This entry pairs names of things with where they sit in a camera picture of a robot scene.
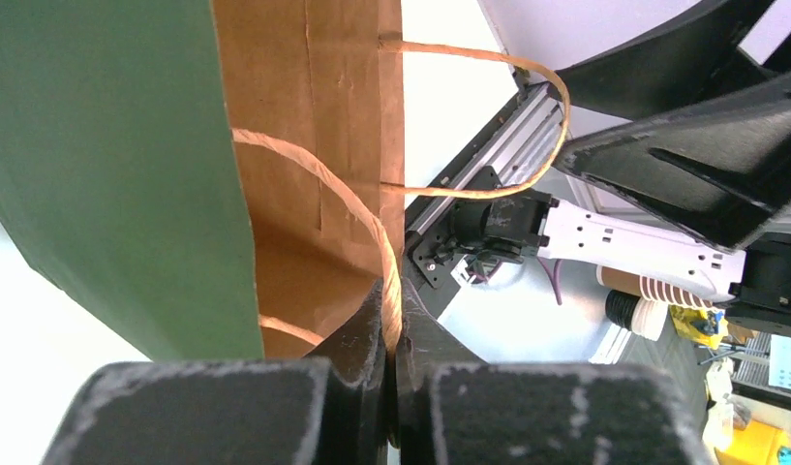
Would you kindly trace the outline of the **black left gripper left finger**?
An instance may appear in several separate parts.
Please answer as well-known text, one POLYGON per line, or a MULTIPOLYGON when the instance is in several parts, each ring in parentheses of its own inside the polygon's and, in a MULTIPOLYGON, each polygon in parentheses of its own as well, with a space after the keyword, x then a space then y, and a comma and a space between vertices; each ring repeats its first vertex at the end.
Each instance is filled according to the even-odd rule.
POLYGON ((118 362, 93 373, 46 464, 382 464, 381 287, 310 354, 118 362))

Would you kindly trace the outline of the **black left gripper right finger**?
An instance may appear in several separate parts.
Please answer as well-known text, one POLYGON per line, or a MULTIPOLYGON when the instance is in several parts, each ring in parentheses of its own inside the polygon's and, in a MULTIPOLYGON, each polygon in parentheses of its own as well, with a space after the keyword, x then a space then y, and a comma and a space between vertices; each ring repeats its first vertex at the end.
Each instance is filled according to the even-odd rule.
POLYGON ((394 445, 404 464, 708 464, 685 396, 643 364, 489 363, 402 283, 394 445))

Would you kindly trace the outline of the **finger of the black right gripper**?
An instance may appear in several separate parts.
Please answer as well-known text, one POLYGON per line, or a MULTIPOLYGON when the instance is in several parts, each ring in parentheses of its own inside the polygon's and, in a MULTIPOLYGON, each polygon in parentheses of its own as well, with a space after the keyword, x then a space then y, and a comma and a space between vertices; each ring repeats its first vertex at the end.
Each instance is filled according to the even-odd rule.
POLYGON ((554 166, 712 247, 745 248, 791 207, 791 71, 573 139, 554 166))
POLYGON ((574 106, 639 120, 763 83, 739 48, 769 1, 700 1, 653 29, 559 70, 574 106))

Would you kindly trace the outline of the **green paper bag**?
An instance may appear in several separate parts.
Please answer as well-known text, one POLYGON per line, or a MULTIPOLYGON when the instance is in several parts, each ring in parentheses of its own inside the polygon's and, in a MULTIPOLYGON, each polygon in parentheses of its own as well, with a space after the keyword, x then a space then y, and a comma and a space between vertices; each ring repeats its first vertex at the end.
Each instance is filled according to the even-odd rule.
POLYGON ((402 335, 398 1, 0 1, 0 223, 148 357, 301 357, 376 280, 402 335))

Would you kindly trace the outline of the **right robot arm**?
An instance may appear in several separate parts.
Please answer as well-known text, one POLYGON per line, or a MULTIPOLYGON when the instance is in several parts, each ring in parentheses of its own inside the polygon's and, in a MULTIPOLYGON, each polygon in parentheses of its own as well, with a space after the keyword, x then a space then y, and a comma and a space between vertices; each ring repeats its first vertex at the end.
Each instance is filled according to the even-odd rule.
POLYGON ((791 33, 763 63, 740 42, 767 1, 702 1, 562 69, 572 102, 623 124, 568 142, 557 170, 614 194, 663 228, 586 211, 533 189, 457 201, 459 250, 565 259, 688 292, 727 321, 791 337, 791 33))

